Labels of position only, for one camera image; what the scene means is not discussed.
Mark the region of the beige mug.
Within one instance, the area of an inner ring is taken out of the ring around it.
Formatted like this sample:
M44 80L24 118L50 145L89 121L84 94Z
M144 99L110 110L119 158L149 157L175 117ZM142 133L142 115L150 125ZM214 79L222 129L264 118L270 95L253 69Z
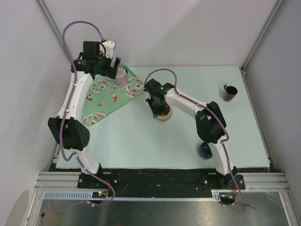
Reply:
M173 110L172 110L171 106L166 105L165 111L161 115L158 115L156 117L156 119L159 121L167 121L172 117L172 114L173 114Z

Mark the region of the blue mug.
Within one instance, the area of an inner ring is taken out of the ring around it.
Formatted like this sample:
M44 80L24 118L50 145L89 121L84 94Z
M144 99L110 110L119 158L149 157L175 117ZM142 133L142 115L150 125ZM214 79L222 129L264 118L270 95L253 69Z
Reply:
M211 159L213 157L209 144L205 142L198 146L198 154L203 159Z

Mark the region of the brown mug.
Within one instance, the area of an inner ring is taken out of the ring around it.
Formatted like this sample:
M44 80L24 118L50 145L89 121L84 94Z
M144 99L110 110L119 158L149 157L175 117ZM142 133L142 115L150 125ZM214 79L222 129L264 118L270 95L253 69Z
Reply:
M234 87L234 86L228 86L228 85L225 84L223 86L223 88L224 88L223 99L226 102L231 101L236 96L236 94L238 93L237 88Z

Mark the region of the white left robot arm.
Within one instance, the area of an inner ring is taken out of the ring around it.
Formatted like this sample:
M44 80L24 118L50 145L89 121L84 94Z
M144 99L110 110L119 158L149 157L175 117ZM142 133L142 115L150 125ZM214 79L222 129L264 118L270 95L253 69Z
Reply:
M60 146L63 159L76 158L81 171L88 176L88 183L94 188L104 184L99 173L100 163L95 159L88 145L90 132L82 123L82 110L87 92L96 75L115 79L121 59L112 64L115 42L84 41L83 51L77 59L71 60L71 82L59 113L48 119L48 127Z

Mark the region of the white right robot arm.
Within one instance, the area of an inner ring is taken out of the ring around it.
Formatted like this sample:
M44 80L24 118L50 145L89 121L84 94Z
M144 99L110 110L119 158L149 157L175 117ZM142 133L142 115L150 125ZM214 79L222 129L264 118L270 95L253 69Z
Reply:
M153 117L160 121L167 121L172 116L172 107L187 113L196 121L197 135L202 143L198 148L199 155L204 159L214 158L215 169L220 175L217 183L227 189L234 184L232 174L234 166L230 161L225 142L229 135L226 122L218 104L214 101L205 103L184 95L175 85L160 84L154 79L146 82L144 90L150 97L146 99Z

